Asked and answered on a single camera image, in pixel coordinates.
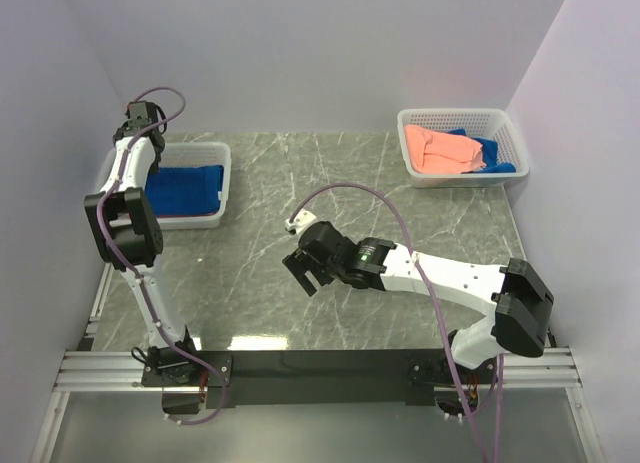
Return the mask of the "pink red towel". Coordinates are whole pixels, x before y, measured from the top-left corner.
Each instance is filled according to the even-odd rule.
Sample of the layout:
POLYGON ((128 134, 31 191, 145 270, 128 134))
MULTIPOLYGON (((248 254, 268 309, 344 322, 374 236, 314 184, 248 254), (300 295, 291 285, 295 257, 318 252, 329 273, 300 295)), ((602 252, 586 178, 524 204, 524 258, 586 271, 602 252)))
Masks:
POLYGON ((189 214, 189 215, 156 215, 157 218, 160 219, 169 219, 169 220, 178 220, 178 219, 188 219, 188 220, 193 220, 193 219, 211 219, 211 218, 216 218, 218 217, 218 213, 219 212, 213 212, 213 213, 208 213, 208 214, 189 214))

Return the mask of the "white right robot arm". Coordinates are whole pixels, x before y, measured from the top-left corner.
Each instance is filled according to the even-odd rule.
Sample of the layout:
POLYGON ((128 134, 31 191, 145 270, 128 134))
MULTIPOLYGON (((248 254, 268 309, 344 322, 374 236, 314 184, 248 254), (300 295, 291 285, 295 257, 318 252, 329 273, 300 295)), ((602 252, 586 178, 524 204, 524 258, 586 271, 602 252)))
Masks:
POLYGON ((451 351, 440 358, 449 381, 464 381, 501 353, 526 358, 544 353, 554 297, 525 260, 472 264, 410 252, 379 238, 353 242, 315 216, 297 217, 285 229, 297 247, 283 263, 308 295, 339 280, 358 290, 436 296, 481 314, 475 324, 454 331, 451 351))

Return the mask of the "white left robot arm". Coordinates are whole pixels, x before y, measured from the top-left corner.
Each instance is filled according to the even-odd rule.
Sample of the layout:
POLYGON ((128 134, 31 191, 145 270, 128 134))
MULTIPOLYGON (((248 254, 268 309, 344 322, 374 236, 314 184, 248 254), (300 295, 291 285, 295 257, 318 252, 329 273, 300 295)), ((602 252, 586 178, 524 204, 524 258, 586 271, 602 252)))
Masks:
POLYGON ((199 378, 201 360, 169 300, 159 262, 163 234, 145 194, 148 176, 159 169, 168 118, 140 98, 128 104, 125 116, 113 136, 108 177, 84 198, 84 210, 101 258, 125 278, 148 331, 149 348, 133 348, 132 357, 149 375, 186 386, 199 378))

